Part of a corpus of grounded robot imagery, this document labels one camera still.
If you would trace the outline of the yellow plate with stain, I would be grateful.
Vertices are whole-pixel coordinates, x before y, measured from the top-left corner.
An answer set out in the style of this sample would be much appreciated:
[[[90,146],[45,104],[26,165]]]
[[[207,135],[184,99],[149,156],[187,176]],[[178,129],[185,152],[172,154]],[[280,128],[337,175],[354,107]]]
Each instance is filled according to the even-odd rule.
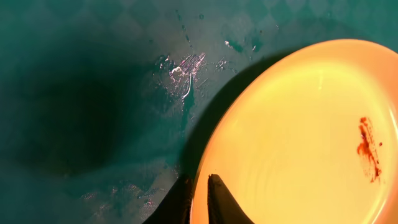
[[[211,135],[192,223],[209,221],[212,174],[254,223],[396,223],[397,54],[340,39],[284,57]]]

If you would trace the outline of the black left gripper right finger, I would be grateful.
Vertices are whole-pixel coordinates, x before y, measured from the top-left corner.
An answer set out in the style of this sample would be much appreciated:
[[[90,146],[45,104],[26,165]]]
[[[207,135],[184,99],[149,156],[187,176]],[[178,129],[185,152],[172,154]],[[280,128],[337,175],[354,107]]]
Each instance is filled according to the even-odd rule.
[[[208,178],[209,224],[253,224],[217,174]]]

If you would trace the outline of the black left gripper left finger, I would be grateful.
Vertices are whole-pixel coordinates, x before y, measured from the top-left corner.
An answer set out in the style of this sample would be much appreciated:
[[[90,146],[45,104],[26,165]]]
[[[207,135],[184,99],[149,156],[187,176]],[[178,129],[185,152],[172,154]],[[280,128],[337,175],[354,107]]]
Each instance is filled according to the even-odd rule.
[[[193,180],[181,175],[143,224],[189,224]]]

